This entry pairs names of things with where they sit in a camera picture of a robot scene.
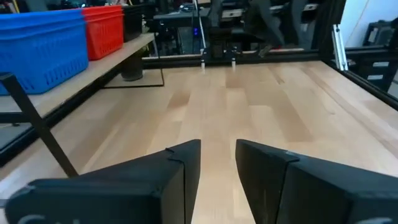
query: white wall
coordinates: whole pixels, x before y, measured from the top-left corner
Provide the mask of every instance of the white wall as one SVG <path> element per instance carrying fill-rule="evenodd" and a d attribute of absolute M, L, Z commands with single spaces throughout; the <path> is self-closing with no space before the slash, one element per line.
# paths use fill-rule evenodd
<path fill-rule="evenodd" d="M 368 25 L 398 17 L 398 0 L 346 0 L 341 31 L 345 47 L 362 46 Z"/>

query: red plastic basket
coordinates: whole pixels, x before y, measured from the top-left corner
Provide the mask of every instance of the red plastic basket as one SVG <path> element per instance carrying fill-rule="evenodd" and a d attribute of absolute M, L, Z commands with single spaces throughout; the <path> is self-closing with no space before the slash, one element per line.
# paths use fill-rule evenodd
<path fill-rule="evenodd" d="M 123 12 L 121 6 L 83 9 L 87 51 L 90 60 L 101 59 L 123 46 Z"/>

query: shelf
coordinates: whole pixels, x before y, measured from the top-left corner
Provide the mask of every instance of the shelf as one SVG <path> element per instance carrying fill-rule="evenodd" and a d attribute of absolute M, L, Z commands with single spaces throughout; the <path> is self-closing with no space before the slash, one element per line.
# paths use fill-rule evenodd
<path fill-rule="evenodd" d="M 30 95 L 29 98 L 41 117 L 45 116 L 87 85 L 103 76 L 117 64 L 122 62 L 154 39 L 153 34 L 141 34 L 134 40 L 124 43 L 123 47 L 102 58 L 89 63 L 88 68 L 80 74 L 65 81 L 54 89 L 41 94 Z M 21 112 L 11 96 L 0 96 L 0 113 Z"/>

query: plastic basket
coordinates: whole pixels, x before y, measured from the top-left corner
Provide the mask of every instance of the plastic basket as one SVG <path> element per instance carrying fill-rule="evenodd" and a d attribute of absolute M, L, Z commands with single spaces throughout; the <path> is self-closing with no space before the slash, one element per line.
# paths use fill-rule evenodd
<path fill-rule="evenodd" d="M 0 71 L 27 94 L 44 93 L 88 66 L 80 10 L 1 15 Z M 0 84 L 0 95 L 8 92 Z"/>
<path fill-rule="evenodd" d="M 87 51 L 90 60 L 101 59 L 123 46 L 123 13 L 121 6 L 83 9 Z"/>
<path fill-rule="evenodd" d="M 124 41 L 135 39 L 142 33 L 142 13 L 144 6 L 124 6 Z"/>

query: blue plastic basket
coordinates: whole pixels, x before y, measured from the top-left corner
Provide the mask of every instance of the blue plastic basket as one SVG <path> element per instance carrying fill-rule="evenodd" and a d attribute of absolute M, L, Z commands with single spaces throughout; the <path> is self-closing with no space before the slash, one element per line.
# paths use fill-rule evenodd
<path fill-rule="evenodd" d="M 0 15 L 0 72 L 28 94 L 44 93 L 88 66 L 81 10 Z M 0 95 L 8 92 L 0 84 Z"/>

